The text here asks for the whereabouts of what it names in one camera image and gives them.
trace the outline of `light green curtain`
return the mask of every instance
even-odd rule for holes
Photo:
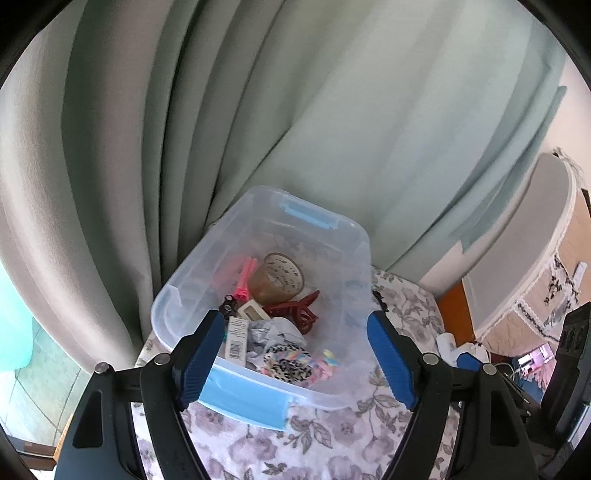
[[[504,209],[563,63],[514,0],[74,0],[0,90],[2,261],[88,370],[133,364],[154,294],[253,185],[418,280]]]

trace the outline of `floral bedspread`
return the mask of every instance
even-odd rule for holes
[[[435,338],[443,331],[443,322],[433,296],[376,268],[373,282],[399,333],[411,337],[421,351],[437,353]],[[137,365],[145,365],[163,351],[152,333]],[[147,477],[162,479],[142,404],[133,404],[132,411]],[[276,432],[229,419],[197,402],[182,413],[209,475],[223,480],[379,480],[411,418],[392,396],[377,361],[367,372],[356,408],[319,411],[292,407],[288,415],[290,431]],[[431,473],[434,480],[445,478],[458,420],[450,409]]]

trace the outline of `clear plastic container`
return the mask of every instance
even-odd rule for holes
[[[301,268],[304,291],[318,289],[310,306],[319,319],[306,349],[333,352],[340,367],[310,388],[296,387],[219,357],[199,401],[247,423],[281,429],[291,403],[331,410],[352,406],[355,391],[375,365],[365,331],[371,302],[369,237],[354,221],[282,190],[253,187],[214,224],[160,291],[152,326],[173,349],[217,309],[238,281],[244,261],[279,252]]]

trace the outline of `floor tile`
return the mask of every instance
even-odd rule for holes
[[[43,329],[33,342],[33,358],[18,382],[54,425],[60,421],[80,367]]]
[[[78,378],[74,382],[74,386],[72,387],[72,391],[70,392],[70,396],[66,401],[66,406],[64,407],[64,411],[61,414],[60,422],[57,425],[59,430],[63,430],[70,415],[72,415],[78,406],[78,402],[84,393],[84,389],[86,388],[86,384],[90,380],[90,375],[87,374],[84,370],[80,370],[78,374]]]
[[[51,445],[56,428],[33,403],[19,382],[14,385],[6,426],[13,437]]]
[[[14,372],[0,372],[0,421],[6,420],[8,402],[14,388]]]
[[[39,325],[39,322],[33,318],[33,339],[35,339],[39,330],[41,330],[41,325]]]

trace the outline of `blue object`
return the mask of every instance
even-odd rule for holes
[[[0,263],[0,372],[26,367],[33,355],[33,315]]]
[[[413,375],[375,313],[368,318],[367,332],[369,344],[378,358],[394,397],[412,410],[418,402]]]
[[[214,362],[224,336],[224,318],[218,312],[201,345],[183,371],[180,392],[177,397],[177,401],[182,408],[187,408],[190,403],[199,398],[209,373],[203,369],[203,365],[211,365]]]
[[[214,365],[199,403],[226,417],[272,430],[285,430],[292,396],[233,375]]]
[[[337,220],[334,218],[334,215],[323,215],[319,211],[319,208],[312,209],[293,200],[282,200],[280,207],[288,215],[299,218],[324,230],[334,230],[337,228]]]
[[[464,352],[457,357],[456,365],[458,368],[463,368],[464,370],[478,372],[483,363],[470,353]]]

